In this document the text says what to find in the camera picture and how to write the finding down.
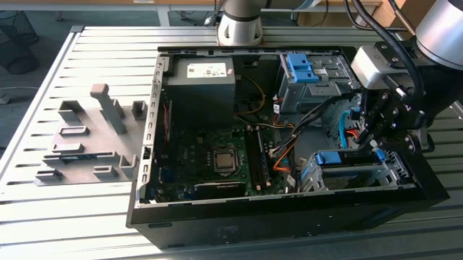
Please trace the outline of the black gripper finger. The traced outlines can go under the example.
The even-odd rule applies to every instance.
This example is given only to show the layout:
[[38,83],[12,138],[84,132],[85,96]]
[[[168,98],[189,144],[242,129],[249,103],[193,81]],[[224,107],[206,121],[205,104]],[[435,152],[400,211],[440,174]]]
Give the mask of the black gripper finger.
[[433,140],[425,128],[392,132],[376,139],[383,150],[403,154],[433,152]]
[[389,90],[364,90],[361,92],[360,118],[363,124],[356,138],[359,150],[369,150],[375,147],[387,151],[399,150],[399,141],[391,131],[397,115],[397,104]]

